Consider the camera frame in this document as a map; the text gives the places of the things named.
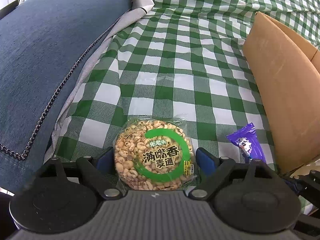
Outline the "round puffed grain cake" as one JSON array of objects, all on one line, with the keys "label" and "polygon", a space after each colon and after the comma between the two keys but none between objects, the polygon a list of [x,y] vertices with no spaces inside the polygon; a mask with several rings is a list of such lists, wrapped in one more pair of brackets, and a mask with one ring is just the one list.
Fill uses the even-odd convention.
[{"label": "round puffed grain cake", "polygon": [[133,190],[177,190],[197,177],[195,152],[185,117],[131,118],[114,141],[119,179]]}]

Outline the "purple candy wrapper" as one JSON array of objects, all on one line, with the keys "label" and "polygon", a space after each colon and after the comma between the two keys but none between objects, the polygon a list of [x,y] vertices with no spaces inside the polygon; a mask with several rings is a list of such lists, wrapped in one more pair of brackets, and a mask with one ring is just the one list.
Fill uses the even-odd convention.
[{"label": "purple candy wrapper", "polygon": [[240,149],[245,163],[250,163],[252,159],[259,159],[266,163],[263,149],[259,143],[256,129],[252,122],[228,135],[227,139]]}]

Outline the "open cardboard box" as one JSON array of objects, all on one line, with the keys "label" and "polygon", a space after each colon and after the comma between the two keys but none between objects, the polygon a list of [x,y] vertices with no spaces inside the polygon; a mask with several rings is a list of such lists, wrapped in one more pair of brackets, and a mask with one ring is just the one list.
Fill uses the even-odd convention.
[{"label": "open cardboard box", "polygon": [[319,50],[257,12],[243,53],[259,89],[280,172],[319,159]]}]

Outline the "green white checkered cloth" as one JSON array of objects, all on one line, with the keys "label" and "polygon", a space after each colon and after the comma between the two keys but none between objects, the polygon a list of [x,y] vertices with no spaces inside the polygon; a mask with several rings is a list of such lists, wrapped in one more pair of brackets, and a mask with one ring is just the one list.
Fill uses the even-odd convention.
[{"label": "green white checkered cloth", "polygon": [[53,156],[64,162],[110,147],[128,118],[185,117],[194,148],[242,161],[227,135],[255,125],[268,165],[273,141],[242,53],[254,13],[264,12],[319,45],[319,0],[153,0],[118,32],[85,78]]}]

